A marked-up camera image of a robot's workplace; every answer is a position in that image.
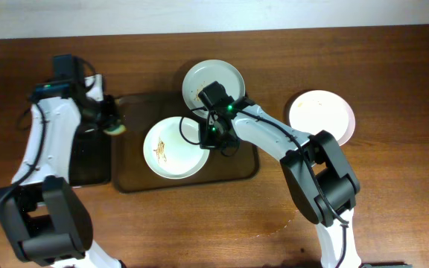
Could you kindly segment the light green top plate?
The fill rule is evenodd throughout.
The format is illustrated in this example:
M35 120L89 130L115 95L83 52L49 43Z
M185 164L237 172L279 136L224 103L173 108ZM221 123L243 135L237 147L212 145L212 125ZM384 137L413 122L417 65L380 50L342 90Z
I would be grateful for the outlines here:
M222 60L204 60L193 66L182 82L182 96L189 110L203 107L198 94L215 81L222 84L235 101L246 95L244 79L233 65ZM208 115L203 109L194 110L193 113L203 119Z

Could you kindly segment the pink white plate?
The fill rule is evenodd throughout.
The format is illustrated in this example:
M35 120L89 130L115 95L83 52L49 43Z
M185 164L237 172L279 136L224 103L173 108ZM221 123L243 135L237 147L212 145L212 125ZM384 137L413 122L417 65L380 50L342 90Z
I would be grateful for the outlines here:
M325 90L306 91L294 98L287 108L287 120L292 128L317 134L331 133L342 146L355 132L355 114L339 95Z

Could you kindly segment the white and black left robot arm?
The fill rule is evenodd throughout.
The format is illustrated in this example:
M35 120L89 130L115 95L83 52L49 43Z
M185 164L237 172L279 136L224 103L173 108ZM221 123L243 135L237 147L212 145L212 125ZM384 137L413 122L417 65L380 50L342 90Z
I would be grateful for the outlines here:
M123 267L93 239L92 220L69 182L82 122L71 98L33 98L25 157L0 188L0 224L21 262L41 267Z

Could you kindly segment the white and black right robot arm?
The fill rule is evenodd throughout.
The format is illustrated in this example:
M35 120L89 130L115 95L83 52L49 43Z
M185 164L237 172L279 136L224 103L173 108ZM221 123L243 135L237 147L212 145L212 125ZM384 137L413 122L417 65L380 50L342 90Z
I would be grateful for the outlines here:
M248 98L205 100L207 148L247 141L279 161L301 215L315 225L323 267L360 267L352 220L360 183L334 136L303 133L277 121Z

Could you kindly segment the pale green plate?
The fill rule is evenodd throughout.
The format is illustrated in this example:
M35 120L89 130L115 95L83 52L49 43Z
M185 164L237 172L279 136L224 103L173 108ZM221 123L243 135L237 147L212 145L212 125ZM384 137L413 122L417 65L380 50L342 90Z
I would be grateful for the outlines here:
M200 171L210 151L194 145L199 124L180 116L165 118L150 128L142 152L148 167L166 179L184 179Z

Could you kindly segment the yellow green sponge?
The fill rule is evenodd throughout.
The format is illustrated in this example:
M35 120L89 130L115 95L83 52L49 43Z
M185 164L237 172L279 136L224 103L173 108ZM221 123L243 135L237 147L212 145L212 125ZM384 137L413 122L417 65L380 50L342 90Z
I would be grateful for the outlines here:
M125 131L126 127L123 124L117 124L103 130L103 132L107 135L120 135Z

